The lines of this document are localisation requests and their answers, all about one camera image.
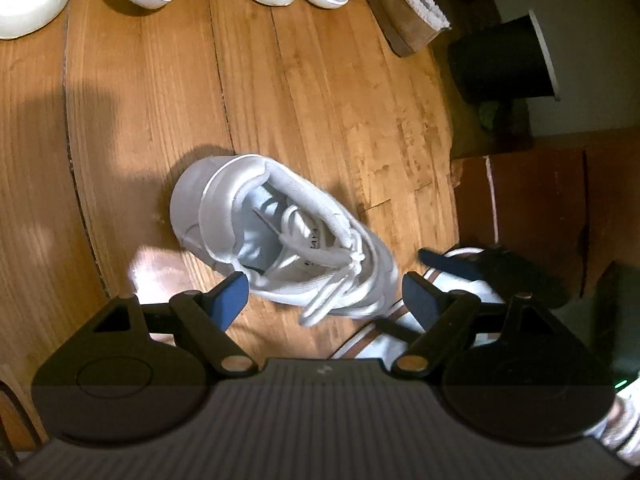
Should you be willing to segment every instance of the blue gripper pad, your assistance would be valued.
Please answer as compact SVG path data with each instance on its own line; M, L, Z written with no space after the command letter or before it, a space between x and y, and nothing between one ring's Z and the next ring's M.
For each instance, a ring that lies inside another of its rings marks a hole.
M249 280L244 272L234 272L202 295L202 308L220 329L229 328L249 300Z

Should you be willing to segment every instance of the tan slipper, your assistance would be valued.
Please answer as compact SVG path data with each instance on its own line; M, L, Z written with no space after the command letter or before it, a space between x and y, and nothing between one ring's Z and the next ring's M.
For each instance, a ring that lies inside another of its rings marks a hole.
M433 0L367 0L391 49L401 57L424 48L449 20Z

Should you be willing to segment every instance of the shoe tongue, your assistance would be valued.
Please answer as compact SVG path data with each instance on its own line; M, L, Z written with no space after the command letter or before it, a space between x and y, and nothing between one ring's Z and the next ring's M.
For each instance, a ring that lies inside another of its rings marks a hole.
M326 249L335 240L324 222L300 209L289 217L289 234L296 245L310 249ZM305 260L295 251L283 246L280 255L264 271L264 275L281 282L305 282L326 272L326 267Z

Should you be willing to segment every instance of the ribbed black surface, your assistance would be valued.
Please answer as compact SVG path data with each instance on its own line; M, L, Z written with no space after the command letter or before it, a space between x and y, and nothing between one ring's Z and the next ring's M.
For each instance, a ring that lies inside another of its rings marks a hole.
M272 360L255 378L220 384L171 434L113 450L53 440L20 472L29 480L615 480L628 468L591 439L546 449L486 439L452 420L427 386L393 380L377 362Z

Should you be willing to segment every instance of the white shoelace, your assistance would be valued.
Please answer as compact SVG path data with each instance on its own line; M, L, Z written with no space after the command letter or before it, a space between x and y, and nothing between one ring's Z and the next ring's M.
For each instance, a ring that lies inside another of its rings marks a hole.
M279 232L271 223L258 211L256 214L278 235L280 243L287 247L297 256L305 260L321 265L337 269L331 278L322 286L311 302L303 307L300 314L299 323L302 326L312 326L325 317L334 309L344 311L344 304L340 304L343 295L350 290L355 284L358 276L362 272L361 262L365 259L362 247L362 236L355 229L351 229L351 247L344 248L340 246L332 246L325 249L314 249L306 244L300 243L294 237L294 233L299 230L296 226L295 215L300 215L309 226L316 223L315 219L306 215L297 205L290 205L282 214L280 222L282 232ZM379 301L354 309L354 313L362 316L379 309Z

